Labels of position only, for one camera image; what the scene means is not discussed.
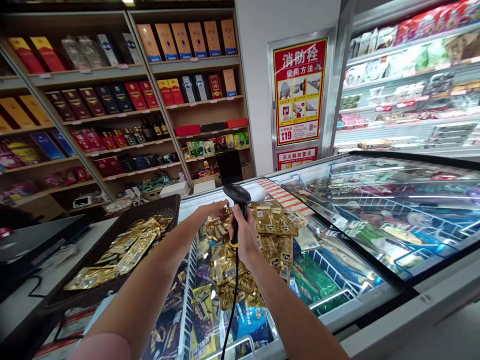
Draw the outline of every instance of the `pink sleeve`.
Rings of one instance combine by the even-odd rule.
[[[82,340],[68,360],[131,360],[127,341],[120,335],[103,333]]]

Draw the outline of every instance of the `brown basket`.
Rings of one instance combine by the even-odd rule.
[[[130,274],[122,275],[113,281],[106,282],[93,289],[67,291],[64,290],[64,286],[78,274],[81,268],[94,266],[95,262],[108,250],[117,235],[127,231],[133,222],[138,219],[149,218],[153,215],[173,218],[166,229],[166,231],[169,232],[177,226],[179,209],[180,195],[176,194],[125,211],[77,265],[71,269],[64,280],[57,284],[48,297],[43,299],[40,303],[41,312],[49,314],[57,311],[64,312],[76,307],[86,308],[95,303],[99,303],[107,297],[110,292],[118,292]]]

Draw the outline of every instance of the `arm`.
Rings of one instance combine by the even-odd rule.
[[[199,206],[178,224],[132,272],[85,338],[120,335],[130,347],[131,358],[139,359],[194,236],[208,216],[219,216],[228,204],[224,200]]]
[[[289,359],[348,359],[332,333],[290,290],[264,259],[257,246],[257,223],[248,212],[248,222],[238,205],[233,207],[238,221],[238,256],[253,274],[268,310],[275,321]]]

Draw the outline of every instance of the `fire hydrant sign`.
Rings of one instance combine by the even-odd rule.
[[[319,138],[327,40],[273,51],[277,146]]]
[[[317,148],[310,147],[306,149],[287,151],[278,153],[278,170],[285,170],[311,163],[317,160]]]

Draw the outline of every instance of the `black speaker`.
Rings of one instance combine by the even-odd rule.
[[[216,153],[218,168],[220,169],[221,183],[223,185],[238,183],[244,179],[239,151],[227,148]]]

